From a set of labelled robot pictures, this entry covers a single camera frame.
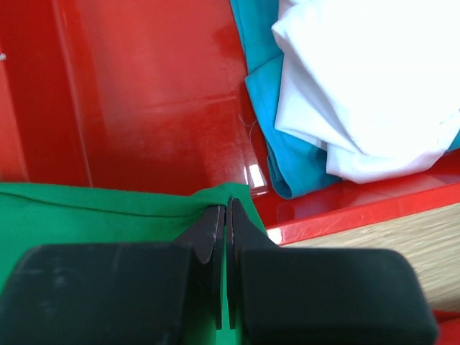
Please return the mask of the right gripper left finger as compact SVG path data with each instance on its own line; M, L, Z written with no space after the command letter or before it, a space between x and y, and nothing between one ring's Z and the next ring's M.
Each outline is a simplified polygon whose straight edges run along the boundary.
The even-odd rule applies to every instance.
M214 344L225 209L173 241L27 251L1 293L3 344Z

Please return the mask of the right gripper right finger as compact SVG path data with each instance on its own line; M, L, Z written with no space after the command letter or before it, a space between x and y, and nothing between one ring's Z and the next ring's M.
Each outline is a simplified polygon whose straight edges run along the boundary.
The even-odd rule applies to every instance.
M282 248L227 206L229 324L238 344L434 344L410 263L390 249Z

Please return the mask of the green t shirt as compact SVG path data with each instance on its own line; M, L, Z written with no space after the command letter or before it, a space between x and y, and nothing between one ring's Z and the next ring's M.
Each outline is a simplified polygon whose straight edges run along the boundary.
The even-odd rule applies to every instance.
M227 216L231 199L263 227L249 188L224 183L190 196L135 193L60 185L1 185L1 293L12 270L30 249L53 244L171 242L211 206ZM235 344L227 307L214 344Z

